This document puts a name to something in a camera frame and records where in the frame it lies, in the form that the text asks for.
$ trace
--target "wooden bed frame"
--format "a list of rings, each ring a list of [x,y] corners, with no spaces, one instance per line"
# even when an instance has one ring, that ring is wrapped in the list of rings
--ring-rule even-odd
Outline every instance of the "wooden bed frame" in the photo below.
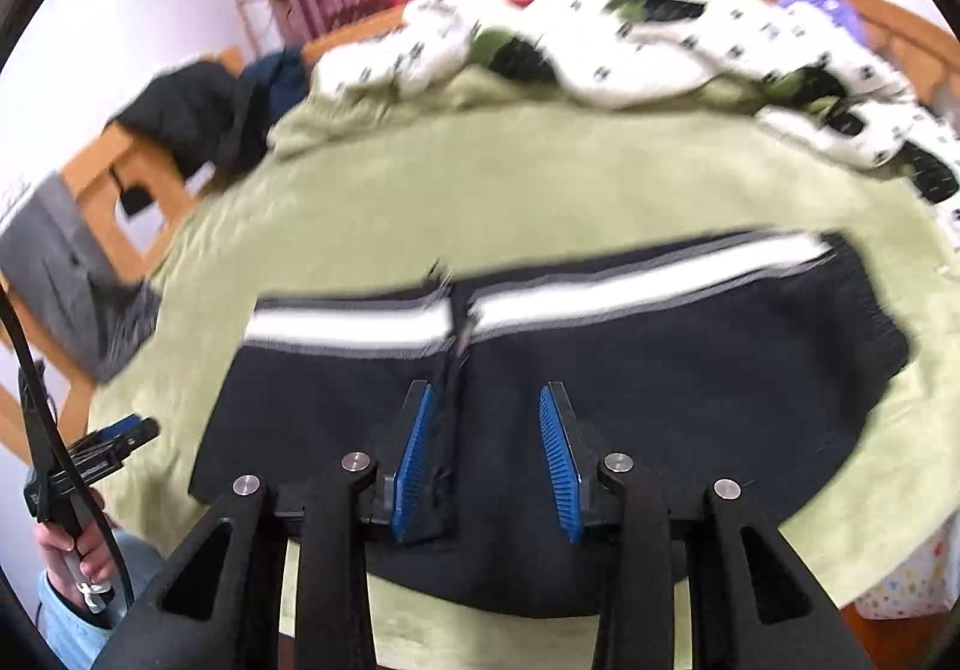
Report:
[[[953,35],[884,0],[848,1],[860,12],[872,47],[904,69],[921,101],[933,103],[944,86],[960,99],[960,43]],[[400,26],[401,16],[401,8],[381,11],[317,38],[304,46],[304,64],[313,67],[328,49],[387,33]],[[243,67],[243,59],[235,48],[224,51],[216,59],[233,73],[239,73]],[[101,136],[80,150],[61,169],[61,175],[104,253],[125,281],[137,281],[150,275],[166,253],[176,227],[194,208],[198,198],[211,187],[216,187],[217,182],[215,177],[206,189],[196,196],[191,195],[176,172],[169,153],[149,139],[136,136],[116,124],[109,125]],[[121,192],[117,180],[124,187],[133,184],[146,187],[165,218],[163,228],[145,253],[133,247],[117,224],[115,211]],[[68,395],[59,407],[59,428],[69,444],[85,433],[96,382],[51,340],[16,293],[11,293],[11,297],[31,344],[69,380]],[[5,332],[3,337],[8,346]],[[2,387],[0,442],[24,462],[29,462],[19,403]]]

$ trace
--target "dark clothing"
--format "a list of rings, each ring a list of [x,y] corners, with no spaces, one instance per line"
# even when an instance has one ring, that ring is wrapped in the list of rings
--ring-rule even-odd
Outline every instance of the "dark clothing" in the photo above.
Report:
[[[157,324],[160,296],[121,283],[59,174],[0,233],[0,271],[64,352],[100,382],[113,378]]]
[[[419,505],[452,507],[454,531],[368,545],[368,569],[487,611],[595,614],[611,547],[560,529],[539,431],[546,382],[565,384],[596,452],[658,473],[674,515],[733,478],[780,522],[837,472],[908,359],[838,235],[709,238],[466,278],[439,302],[424,293],[419,317],[396,295],[259,302],[190,492],[210,502],[242,474],[284,483],[350,451],[376,457],[413,379],[448,390],[439,367],[473,312],[453,412],[432,429],[454,451],[431,450]],[[438,309],[450,331],[431,323]]]
[[[184,179],[205,163],[228,175],[250,171],[267,153],[272,125],[267,88],[210,61],[155,77],[114,119],[169,150]],[[149,205],[133,192],[121,201],[128,215]]]
[[[289,110],[306,98],[310,86],[307,82],[303,47],[287,47],[272,53],[243,69],[241,80],[251,79],[267,88],[270,94],[270,125],[273,125]]]

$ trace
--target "purple plush toy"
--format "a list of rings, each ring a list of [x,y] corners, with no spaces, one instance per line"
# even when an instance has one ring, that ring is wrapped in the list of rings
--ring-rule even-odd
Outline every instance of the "purple plush toy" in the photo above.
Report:
[[[859,14],[856,14],[853,6],[845,0],[781,0],[779,6],[785,9],[794,3],[808,3],[816,6],[833,20],[834,25],[852,35],[857,43],[861,46],[868,45],[867,34],[863,29],[863,23],[860,22]]]

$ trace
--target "white stripe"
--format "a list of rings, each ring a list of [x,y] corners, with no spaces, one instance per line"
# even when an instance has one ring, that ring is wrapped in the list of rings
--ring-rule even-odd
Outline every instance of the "white stripe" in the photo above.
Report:
[[[450,336],[448,300],[413,310],[260,310],[244,340],[371,350],[424,348]]]
[[[704,291],[762,269],[789,269],[829,252],[810,234],[777,235],[706,255],[593,282],[558,281],[491,293],[477,300],[474,334],[607,315]]]

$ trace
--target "bed sheet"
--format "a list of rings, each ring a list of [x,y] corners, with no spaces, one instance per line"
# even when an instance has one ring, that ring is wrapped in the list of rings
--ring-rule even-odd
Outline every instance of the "bed sheet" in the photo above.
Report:
[[[434,94],[401,120],[370,104],[361,105],[366,115],[298,112],[280,123],[290,133],[274,137],[274,158],[182,226],[152,278],[163,294],[157,332],[91,410],[93,427],[129,412],[162,427],[104,481],[123,526],[168,553],[202,514],[186,494],[190,470],[260,293],[376,291],[416,283],[438,258],[472,273],[762,225],[844,230],[915,353],[853,457],[784,525],[787,538],[844,604],[957,508],[960,286],[944,271],[952,253],[904,180],[814,158],[747,117],[611,115],[515,102],[517,93],[482,85],[496,97],[473,110],[461,110],[476,105],[470,98]],[[392,127],[371,131],[371,122]],[[589,664],[595,619],[528,621],[370,584],[383,665]],[[689,667],[683,598],[680,587],[677,663]]]

